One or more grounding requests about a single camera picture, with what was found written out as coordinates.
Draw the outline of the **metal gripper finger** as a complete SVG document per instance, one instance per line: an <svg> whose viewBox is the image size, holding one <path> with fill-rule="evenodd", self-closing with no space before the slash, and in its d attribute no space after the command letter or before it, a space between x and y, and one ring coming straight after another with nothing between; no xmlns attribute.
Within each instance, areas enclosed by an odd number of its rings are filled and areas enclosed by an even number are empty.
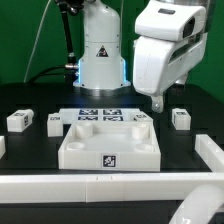
<svg viewBox="0 0 224 224"><path fill-rule="evenodd" d="M162 96L152 97L152 110L162 112L164 110L164 99Z"/></svg>

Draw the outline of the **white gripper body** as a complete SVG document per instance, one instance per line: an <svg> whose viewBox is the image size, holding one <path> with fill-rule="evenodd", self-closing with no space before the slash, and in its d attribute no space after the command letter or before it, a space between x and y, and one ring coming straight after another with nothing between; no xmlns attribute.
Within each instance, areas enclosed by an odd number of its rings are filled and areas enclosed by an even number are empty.
<svg viewBox="0 0 224 224"><path fill-rule="evenodd" d="M135 21L133 85L160 96L203 58L206 8L150 0Z"/></svg>

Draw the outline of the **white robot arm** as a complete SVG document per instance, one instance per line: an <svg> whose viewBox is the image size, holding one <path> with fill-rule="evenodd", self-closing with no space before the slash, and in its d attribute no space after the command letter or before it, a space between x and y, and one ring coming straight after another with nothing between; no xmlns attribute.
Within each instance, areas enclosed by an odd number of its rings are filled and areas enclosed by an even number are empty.
<svg viewBox="0 0 224 224"><path fill-rule="evenodd" d="M135 20L133 78L121 57L119 15L101 0L84 0L84 54L74 85L95 96L132 85L164 109L164 92L183 85L204 57L216 0L149 0Z"/></svg>

